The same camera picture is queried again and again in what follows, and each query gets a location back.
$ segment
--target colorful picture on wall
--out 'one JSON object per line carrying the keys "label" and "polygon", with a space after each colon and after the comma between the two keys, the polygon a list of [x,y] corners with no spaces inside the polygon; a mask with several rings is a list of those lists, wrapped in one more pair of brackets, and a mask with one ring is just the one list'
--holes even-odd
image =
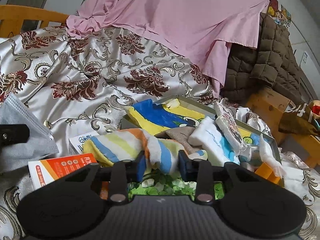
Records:
{"label": "colorful picture on wall", "polygon": [[291,14],[282,5],[281,10],[279,9],[278,0],[270,0],[268,15],[274,19],[276,24],[283,25],[286,28],[290,27]]}

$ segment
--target metal screw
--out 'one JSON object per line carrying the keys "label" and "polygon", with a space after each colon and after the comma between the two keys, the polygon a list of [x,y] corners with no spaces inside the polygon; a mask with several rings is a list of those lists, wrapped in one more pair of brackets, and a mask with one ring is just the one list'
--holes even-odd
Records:
{"label": "metal screw", "polygon": [[122,202],[122,201],[125,201],[125,195],[122,195],[122,194],[113,194],[110,199],[113,201],[113,202]]}
{"label": "metal screw", "polygon": [[210,202],[213,199],[213,197],[209,194],[200,194],[197,197],[197,200],[201,201],[201,202]]}

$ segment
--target gray face mask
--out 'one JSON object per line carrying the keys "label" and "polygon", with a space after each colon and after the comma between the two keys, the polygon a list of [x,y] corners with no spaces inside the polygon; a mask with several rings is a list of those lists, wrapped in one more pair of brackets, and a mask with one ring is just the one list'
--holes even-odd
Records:
{"label": "gray face mask", "polygon": [[29,161],[44,159],[59,152],[50,130],[14,94],[10,94],[0,106],[0,124],[26,124],[30,129],[27,143],[0,149],[0,173],[13,171],[28,165]]}

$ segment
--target green paper scraps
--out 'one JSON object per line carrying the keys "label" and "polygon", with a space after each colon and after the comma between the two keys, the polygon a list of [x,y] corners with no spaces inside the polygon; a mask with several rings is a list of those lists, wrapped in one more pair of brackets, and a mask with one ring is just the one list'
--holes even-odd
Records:
{"label": "green paper scraps", "polygon": [[150,196],[157,196],[158,195],[158,191],[155,187],[148,187],[147,188],[147,194]]}
{"label": "green paper scraps", "polygon": [[[141,183],[128,183],[128,197],[131,200],[134,195],[189,195],[192,200],[195,199],[196,182],[184,182],[181,178],[172,178],[170,175],[164,175],[159,170],[153,170],[145,175],[143,180],[154,179],[154,186],[143,188]],[[224,197],[224,190],[221,183],[212,186],[212,193],[215,199]]]}

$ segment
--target white sock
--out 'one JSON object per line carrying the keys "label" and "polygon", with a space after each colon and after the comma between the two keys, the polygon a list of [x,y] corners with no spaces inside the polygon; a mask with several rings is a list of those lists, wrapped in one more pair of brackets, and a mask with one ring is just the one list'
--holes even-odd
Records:
{"label": "white sock", "polygon": [[190,135],[188,143],[202,146],[207,151],[208,160],[212,165],[223,166],[225,162],[239,164],[238,157],[232,151],[231,145],[217,129],[215,121],[210,117],[204,118]]}

